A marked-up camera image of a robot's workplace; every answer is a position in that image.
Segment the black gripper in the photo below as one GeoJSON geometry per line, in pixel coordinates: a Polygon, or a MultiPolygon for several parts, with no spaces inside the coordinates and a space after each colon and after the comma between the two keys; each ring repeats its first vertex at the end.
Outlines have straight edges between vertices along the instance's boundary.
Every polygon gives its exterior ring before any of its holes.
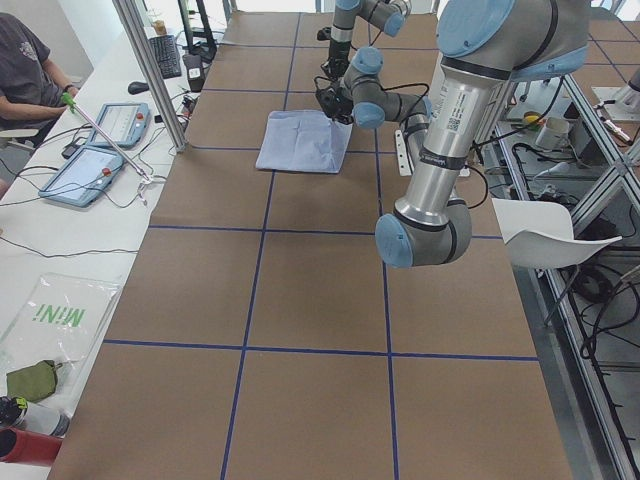
{"type": "Polygon", "coordinates": [[[354,121],[352,110],[353,102],[346,98],[335,98],[332,101],[333,113],[331,118],[340,123],[352,123],[354,121]]]}
{"type": "Polygon", "coordinates": [[[323,72],[326,75],[343,75],[349,67],[350,50],[350,41],[331,41],[328,59],[323,64],[323,72]]]}

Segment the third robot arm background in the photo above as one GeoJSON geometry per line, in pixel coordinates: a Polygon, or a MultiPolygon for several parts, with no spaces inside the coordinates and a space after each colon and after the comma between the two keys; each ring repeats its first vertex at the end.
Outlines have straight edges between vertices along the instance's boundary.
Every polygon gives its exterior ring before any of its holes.
{"type": "Polygon", "coordinates": [[[622,87],[592,87],[603,109],[614,121],[639,121],[639,70],[622,87]]]}

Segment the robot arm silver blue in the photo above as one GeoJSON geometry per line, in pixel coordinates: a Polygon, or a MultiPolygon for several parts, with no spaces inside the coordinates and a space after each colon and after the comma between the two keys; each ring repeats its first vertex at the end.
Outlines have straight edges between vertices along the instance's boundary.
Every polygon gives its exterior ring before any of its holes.
{"type": "Polygon", "coordinates": [[[332,26],[320,30],[317,38],[328,33],[329,55],[321,68],[325,75],[336,80],[346,72],[350,62],[356,18],[378,28],[387,36],[396,37],[410,15],[410,1],[338,0],[335,2],[332,26]]]}
{"type": "Polygon", "coordinates": [[[496,86],[571,73],[586,59],[586,1],[451,1],[436,30],[444,80],[434,101],[385,90],[374,47],[353,49],[363,19],[389,36],[403,27],[405,1],[339,1],[324,69],[353,104],[363,129],[399,124],[414,172],[405,195],[375,228],[382,260],[408,268],[446,264],[469,246],[469,208],[454,190],[496,86]]]}

